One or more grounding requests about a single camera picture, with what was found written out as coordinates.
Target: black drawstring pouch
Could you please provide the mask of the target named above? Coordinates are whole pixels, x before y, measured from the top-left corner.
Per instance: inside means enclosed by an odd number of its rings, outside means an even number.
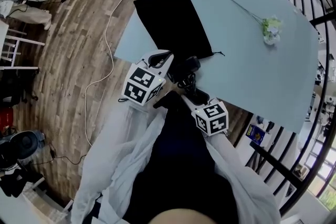
[[[212,56],[210,43],[191,0],[136,0],[136,11],[158,49],[174,54],[172,65],[190,56]]]

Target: white lab coat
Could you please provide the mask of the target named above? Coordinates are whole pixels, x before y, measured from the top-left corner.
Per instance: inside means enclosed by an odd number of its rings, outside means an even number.
[[[99,218],[93,218],[92,223],[127,223],[122,217],[130,202],[134,179],[150,159],[166,112],[164,108],[146,109],[131,102],[113,106],[84,161],[71,212],[72,223],[82,223],[101,193]],[[232,186],[239,223],[280,223],[279,209],[269,187],[252,169],[242,165],[225,135],[206,138],[206,145],[216,163],[215,172]]]

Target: drawstring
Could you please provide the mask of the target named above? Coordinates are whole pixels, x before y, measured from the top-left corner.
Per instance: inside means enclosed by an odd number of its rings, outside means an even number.
[[[213,55],[215,55],[215,54],[221,54],[221,55],[225,56],[225,54],[224,54],[224,53],[222,53],[221,51],[218,51],[218,52],[213,52]]]

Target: red object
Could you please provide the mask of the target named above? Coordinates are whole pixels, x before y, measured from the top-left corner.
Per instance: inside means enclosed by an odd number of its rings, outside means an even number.
[[[4,133],[4,130],[13,126],[13,109],[12,108],[1,108],[0,109],[0,131]]]

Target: table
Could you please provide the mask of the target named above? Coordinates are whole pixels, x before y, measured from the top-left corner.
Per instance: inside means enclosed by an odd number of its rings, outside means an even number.
[[[299,133],[318,64],[317,31],[288,0],[235,0],[259,17],[283,21],[281,41],[270,48],[256,21],[231,0],[191,1],[212,50],[226,55],[201,60],[197,87]],[[134,11],[115,56],[136,62],[155,49]]]

